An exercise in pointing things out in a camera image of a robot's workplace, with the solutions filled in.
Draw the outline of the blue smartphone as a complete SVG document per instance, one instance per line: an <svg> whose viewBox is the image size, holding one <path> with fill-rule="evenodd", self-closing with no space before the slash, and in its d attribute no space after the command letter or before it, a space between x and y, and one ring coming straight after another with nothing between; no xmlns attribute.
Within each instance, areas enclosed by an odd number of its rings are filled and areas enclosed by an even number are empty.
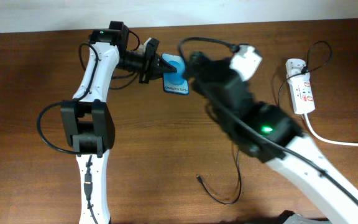
<svg viewBox="0 0 358 224"><path fill-rule="evenodd" d="M176 72L163 74L164 92L178 95L188 95L188 81L183 78L183 73L185 71L183 59L180 56L171 54L162 54L162 58L177 69Z"/></svg>

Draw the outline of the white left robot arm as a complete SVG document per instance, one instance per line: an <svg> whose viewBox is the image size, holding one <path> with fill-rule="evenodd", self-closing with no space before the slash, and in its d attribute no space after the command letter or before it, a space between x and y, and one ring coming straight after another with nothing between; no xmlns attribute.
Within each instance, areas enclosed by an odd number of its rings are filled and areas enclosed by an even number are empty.
<svg viewBox="0 0 358 224"><path fill-rule="evenodd" d="M112 21L107 29L89 35L85 74L71 101L60 107L67 143L73 149L80 171L80 223L110 223L107 200L107 164L115 141L115 126L107 96L115 69L135 74L140 83L158 79L176 68L158 53L159 41L150 38L140 52L128 50L131 30Z"/></svg>

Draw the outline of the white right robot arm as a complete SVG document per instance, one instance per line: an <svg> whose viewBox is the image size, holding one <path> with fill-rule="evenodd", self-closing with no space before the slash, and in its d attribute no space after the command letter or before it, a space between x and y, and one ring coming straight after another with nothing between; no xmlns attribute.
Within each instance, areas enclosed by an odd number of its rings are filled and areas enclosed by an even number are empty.
<svg viewBox="0 0 358 224"><path fill-rule="evenodd" d="M300 125L275 105L255 101L248 80L262 58L236 53L211 60L193 52L185 75L212 106L215 121L250 157L302 191L331 223L358 223L358 190L324 157Z"/></svg>

